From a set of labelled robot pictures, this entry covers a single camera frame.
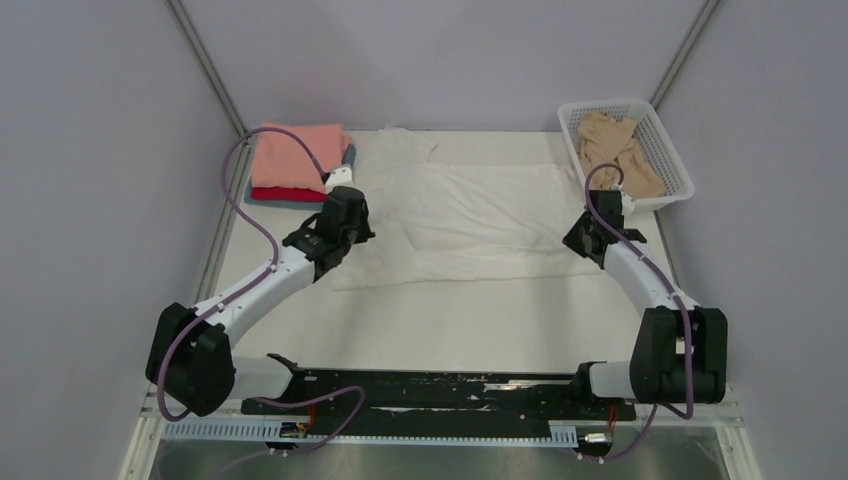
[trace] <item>white wall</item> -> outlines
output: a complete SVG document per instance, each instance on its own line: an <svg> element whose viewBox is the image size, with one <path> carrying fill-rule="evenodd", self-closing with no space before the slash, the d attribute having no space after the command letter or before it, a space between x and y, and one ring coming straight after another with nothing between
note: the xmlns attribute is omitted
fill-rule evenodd
<svg viewBox="0 0 848 480"><path fill-rule="evenodd" d="M660 110L695 196L662 213L684 284L730 322L768 479L844 478L848 4L731 0Z"/></svg>
<svg viewBox="0 0 848 480"><path fill-rule="evenodd" d="M649 98L702 0L184 0L245 122L558 130Z"/></svg>
<svg viewBox="0 0 848 480"><path fill-rule="evenodd" d="M0 469L117 475L232 132L160 0L0 2Z"/></svg>

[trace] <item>white laundry basket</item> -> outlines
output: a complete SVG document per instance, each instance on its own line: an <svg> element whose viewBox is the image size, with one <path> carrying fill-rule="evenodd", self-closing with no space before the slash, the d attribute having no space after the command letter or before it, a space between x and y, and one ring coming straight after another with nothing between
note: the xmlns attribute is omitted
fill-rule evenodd
<svg viewBox="0 0 848 480"><path fill-rule="evenodd" d="M645 153L645 160L651 165L665 184L667 190L662 197L641 198L636 200L636 211L658 210L669 203L686 200L695 193L695 186L680 161L668 133L662 126L657 112L651 104L639 99L599 100L594 102L566 103L559 107L559 123L565 134L571 162L581 184L586 183L586 174L580 165L575 145L580 143L577 127L583 116L589 112L601 112L616 120L630 117L639 122L635 138Z"/></svg>

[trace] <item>white cloth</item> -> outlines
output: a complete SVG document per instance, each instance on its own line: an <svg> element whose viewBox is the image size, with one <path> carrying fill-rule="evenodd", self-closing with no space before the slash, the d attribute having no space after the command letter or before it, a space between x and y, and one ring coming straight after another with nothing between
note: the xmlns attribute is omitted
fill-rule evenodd
<svg viewBox="0 0 848 480"><path fill-rule="evenodd" d="M597 272L562 245L582 213L564 168L427 163L433 147L411 132L385 130L357 159L355 183L376 237L334 270L333 288Z"/></svg>

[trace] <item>brown cloth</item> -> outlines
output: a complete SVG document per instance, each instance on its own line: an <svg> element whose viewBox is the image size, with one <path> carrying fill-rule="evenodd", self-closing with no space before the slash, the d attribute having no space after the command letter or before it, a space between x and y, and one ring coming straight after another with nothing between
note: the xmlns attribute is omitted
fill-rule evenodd
<svg viewBox="0 0 848 480"><path fill-rule="evenodd" d="M624 170L622 190L633 198L655 198L665 195L662 179L645 161L642 147L633 138L639 124L632 118L620 122L600 112L589 112L580 122L577 133L580 140L577 153L583 173L588 175L593 168L603 163L617 163ZM609 190L618 181L618 173L605 168L592 177L589 185L593 190Z"/></svg>

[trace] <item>table surface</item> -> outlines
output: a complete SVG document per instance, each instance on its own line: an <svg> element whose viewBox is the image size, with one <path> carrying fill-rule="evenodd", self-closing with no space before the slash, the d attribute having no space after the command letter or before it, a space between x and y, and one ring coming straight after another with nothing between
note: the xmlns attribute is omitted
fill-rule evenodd
<svg viewBox="0 0 848 480"><path fill-rule="evenodd" d="M561 133L420 133L438 143L432 162L570 164ZM363 154L376 132L351 134ZM279 239L312 213L242 206ZM634 214L626 224L642 232L668 272L654 215ZM570 227L563 225L563 233ZM238 218L218 289L269 257L267 240ZM315 368L573 372L587 361L629 359L639 323L627 296L600 270L563 278L424 282L355 291L334 291L325 277L272 310L235 352L279 353Z"/></svg>

